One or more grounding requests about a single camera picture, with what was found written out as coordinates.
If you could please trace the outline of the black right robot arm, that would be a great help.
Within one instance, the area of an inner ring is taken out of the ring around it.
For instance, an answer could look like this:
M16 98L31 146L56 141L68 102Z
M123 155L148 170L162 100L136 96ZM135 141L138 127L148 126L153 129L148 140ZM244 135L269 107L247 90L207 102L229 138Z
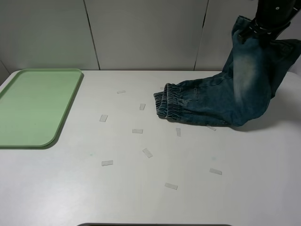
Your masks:
M260 0L255 18L239 33L238 40L243 44L249 38L275 39L300 10L299 0Z

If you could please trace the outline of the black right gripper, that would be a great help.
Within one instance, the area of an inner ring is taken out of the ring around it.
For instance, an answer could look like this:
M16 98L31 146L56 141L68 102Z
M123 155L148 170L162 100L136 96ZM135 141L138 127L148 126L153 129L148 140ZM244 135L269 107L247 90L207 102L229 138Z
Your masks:
M256 19L253 19L238 35L240 43L245 43L249 38L261 39L276 39L286 28L290 26L291 22L286 22L276 27L264 27L259 24Z

